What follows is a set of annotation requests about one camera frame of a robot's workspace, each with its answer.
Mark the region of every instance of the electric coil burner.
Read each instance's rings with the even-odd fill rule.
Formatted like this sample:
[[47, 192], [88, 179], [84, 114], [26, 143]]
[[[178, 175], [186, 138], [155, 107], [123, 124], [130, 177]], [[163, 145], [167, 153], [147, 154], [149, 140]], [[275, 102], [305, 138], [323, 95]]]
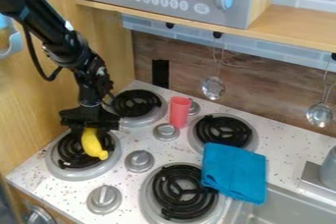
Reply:
[[[114, 141], [111, 136], [98, 134], [101, 147], [109, 152], [114, 151]], [[88, 156], [81, 145], [81, 140], [72, 134], [65, 135], [57, 144], [60, 159], [58, 163], [62, 169], [68, 168], [86, 168], [101, 160], [97, 157]]]
[[120, 126], [143, 127], [160, 120], [167, 113], [168, 105], [162, 96], [144, 89], [132, 89], [119, 93], [104, 106], [121, 117]]
[[90, 157], [84, 153], [81, 140], [70, 130], [54, 140], [46, 152], [46, 166], [56, 178], [66, 181], [83, 181], [109, 171], [121, 157], [119, 140], [112, 133], [100, 134], [98, 138], [104, 150], [109, 152], [107, 160]]
[[173, 164], [153, 171], [140, 190], [140, 208], [149, 223], [216, 223], [225, 197], [200, 183], [200, 169]]
[[226, 114], [206, 115], [189, 128], [189, 143], [198, 153], [207, 142], [221, 143], [246, 150], [257, 148], [257, 133], [247, 121]]

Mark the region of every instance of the yellow banana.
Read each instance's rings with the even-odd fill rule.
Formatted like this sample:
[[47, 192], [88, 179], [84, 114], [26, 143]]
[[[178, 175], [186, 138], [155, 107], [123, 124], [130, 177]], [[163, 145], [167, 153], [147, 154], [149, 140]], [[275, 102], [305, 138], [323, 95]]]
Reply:
[[106, 160], [108, 152], [102, 149], [96, 133], [97, 129], [85, 128], [82, 134], [82, 147], [87, 155]]

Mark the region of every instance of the white countertop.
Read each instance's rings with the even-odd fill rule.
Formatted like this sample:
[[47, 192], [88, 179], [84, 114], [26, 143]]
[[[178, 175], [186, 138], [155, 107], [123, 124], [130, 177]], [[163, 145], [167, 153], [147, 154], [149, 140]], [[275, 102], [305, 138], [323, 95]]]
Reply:
[[[134, 88], [152, 90], [161, 94], [167, 101], [171, 96], [183, 95], [138, 81], [132, 82], [126, 89]], [[267, 158], [269, 183], [336, 205], [335, 201], [298, 189], [306, 161], [321, 164], [329, 149], [336, 145], [336, 139], [206, 100], [188, 97], [200, 105], [200, 112], [190, 117], [189, 121], [209, 113], [226, 113], [241, 117], [255, 127], [259, 135], [256, 153], [263, 154]], [[178, 140], [171, 142], [158, 141], [152, 136], [152, 129], [167, 121], [166, 115], [148, 127], [114, 132], [121, 139], [122, 158], [111, 171], [95, 179], [68, 182], [54, 178], [44, 163], [43, 157], [47, 146], [9, 173], [6, 178], [24, 193], [41, 200], [77, 223], [147, 223], [139, 211], [138, 193], [140, 182], [152, 170], [143, 174], [130, 173], [124, 166], [125, 157], [134, 150], [148, 150], [155, 158], [153, 169], [174, 162], [201, 163], [201, 155], [188, 144], [187, 129], [182, 129]], [[117, 187], [124, 198], [115, 212], [98, 216], [87, 210], [85, 202], [88, 194], [102, 185]]]

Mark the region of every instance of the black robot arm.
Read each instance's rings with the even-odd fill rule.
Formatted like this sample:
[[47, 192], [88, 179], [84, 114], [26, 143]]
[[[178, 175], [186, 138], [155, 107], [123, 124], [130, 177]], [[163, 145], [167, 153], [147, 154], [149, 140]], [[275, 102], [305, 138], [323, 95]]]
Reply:
[[[119, 116], [106, 112], [101, 106], [102, 99], [113, 88], [105, 63], [69, 22], [46, 0], [0, 0], [0, 13], [23, 26], [31, 59], [45, 80], [53, 81], [62, 68], [74, 73], [80, 91], [80, 107], [60, 112], [63, 125], [73, 130], [84, 127], [118, 129]], [[30, 33], [42, 41], [46, 55], [58, 66], [49, 77], [38, 63]]]

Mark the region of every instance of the blue towel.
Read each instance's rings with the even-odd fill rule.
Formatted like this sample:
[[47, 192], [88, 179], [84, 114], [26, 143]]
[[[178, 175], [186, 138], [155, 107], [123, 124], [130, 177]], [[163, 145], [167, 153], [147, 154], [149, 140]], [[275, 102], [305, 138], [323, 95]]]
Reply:
[[266, 199], [266, 158], [240, 148], [207, 143], [201, 182], [225, 196], [263, 204]]

